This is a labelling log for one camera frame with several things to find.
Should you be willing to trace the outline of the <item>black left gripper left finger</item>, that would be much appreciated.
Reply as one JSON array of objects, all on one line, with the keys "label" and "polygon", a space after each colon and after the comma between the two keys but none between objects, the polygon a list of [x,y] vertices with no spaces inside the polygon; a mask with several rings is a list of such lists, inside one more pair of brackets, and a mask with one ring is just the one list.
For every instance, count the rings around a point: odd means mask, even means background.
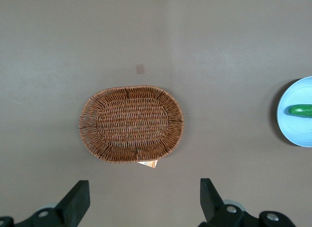
[{"label": "black left gripper left finger", "polygon": [[15,223],[10,216],[2,216],[2,227],[77,227],[90,207],[89,181],[80,180],[55,205],[36,211],[26,220]]}]

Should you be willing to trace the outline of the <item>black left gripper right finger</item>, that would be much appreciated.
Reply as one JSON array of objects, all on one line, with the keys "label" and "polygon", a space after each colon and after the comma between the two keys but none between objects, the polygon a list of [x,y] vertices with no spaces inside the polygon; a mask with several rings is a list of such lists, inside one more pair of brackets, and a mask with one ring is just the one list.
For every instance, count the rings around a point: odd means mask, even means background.
[{"label": "black left gripper right finger", "polygon": [[251,216],[236,203],[226,204],[211,179],[200,179],[200,204],[206,221],[201,227],[293,227],[286,215],[276,211],[263,211],[259,217]]}]

